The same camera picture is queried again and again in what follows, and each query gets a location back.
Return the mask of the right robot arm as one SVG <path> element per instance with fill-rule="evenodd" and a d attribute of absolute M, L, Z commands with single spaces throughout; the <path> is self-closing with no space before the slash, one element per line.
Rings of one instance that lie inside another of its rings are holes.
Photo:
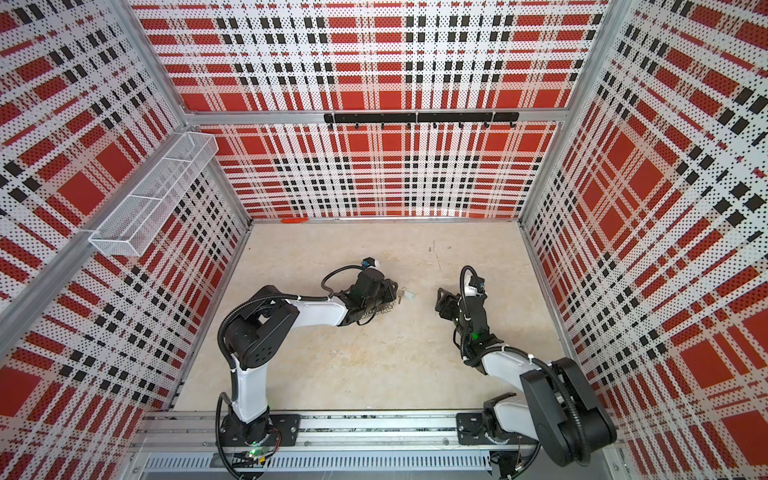
<path fill-rule="evenodd" d="M 463 364 L 514 388 L 485 401 L 479 414 L 457 416 L 460 443 L 510 445 L 527 438 L 559 466 L 588 464 L 593 452 L 618 438 L 610 415 L 574 360 L 547 363 L 491 333 L 486 298 L 437 290 L 435 311 L 453 323 Z"/>

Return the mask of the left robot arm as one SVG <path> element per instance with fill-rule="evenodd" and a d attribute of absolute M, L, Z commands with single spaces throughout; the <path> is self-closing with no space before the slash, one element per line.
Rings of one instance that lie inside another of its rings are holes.
<path fill-rule="evenodd" d="M 298 328 L 364 326 L 397 302 L 398 284 L 367 263 L 347 265 L 328 276 L 354 270 L 356 281 L 335 291 L 321 282 L 324 296 L 283 293 L 266 285 L 230 312 L 217 330 L 217 346 L 228 365 L 231 393 L 217 403 L 217 444 L 222 447 L 286 446 L 300 422 L 270 418 L 267 400 L 268 364 L 288 334 Z"/>

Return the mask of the black hook rail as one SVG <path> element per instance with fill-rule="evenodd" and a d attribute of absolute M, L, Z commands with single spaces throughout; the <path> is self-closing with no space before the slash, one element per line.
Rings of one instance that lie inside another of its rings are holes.
<path fill-rule="evenodd" d="M 362 124 L 413 124 L 413 123 L 510 123 L 520 119 L 520 113 L 510 112 L 410 112 L 410 113 L 328 113 L 323 115 L 328 125 L 349 124 L 357 128 Z"/>

